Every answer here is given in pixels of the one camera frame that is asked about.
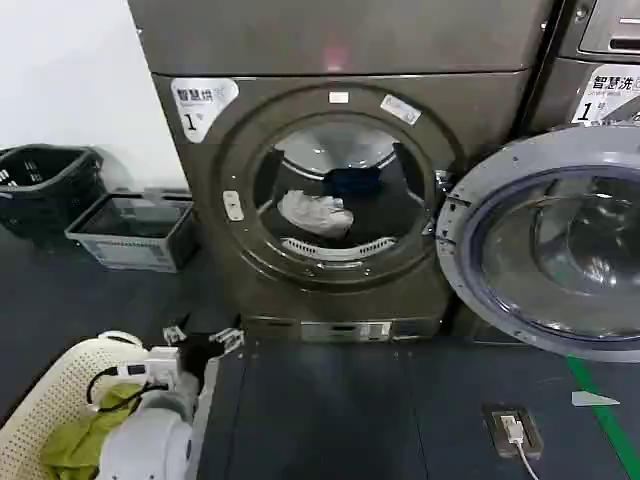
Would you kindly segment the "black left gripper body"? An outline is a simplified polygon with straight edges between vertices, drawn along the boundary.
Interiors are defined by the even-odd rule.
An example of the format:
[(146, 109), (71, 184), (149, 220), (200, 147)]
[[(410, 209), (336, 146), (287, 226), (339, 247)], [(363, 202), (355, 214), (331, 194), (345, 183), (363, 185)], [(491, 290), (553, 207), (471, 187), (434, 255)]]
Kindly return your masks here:
[(177, 343), (181, 368), (203, 376), (208, 362), (221, 355), (221, 343), (210, 339), (184, 339)]

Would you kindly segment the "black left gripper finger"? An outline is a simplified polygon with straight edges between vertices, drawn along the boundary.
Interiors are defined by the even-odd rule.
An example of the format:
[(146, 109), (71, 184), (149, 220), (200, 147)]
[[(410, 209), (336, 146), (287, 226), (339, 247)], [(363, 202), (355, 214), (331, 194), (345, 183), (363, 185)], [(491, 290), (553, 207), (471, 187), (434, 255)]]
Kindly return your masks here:
[(188, 338), (186, 327), (190, 317), (190, 314), (185, 314), (162, 329), (162, 336), (169, 347), (179, 347)]
[(235, 351), (245, 344), (245, 330), (241, 324), (224, 328), (208, 336), (214, 351)]

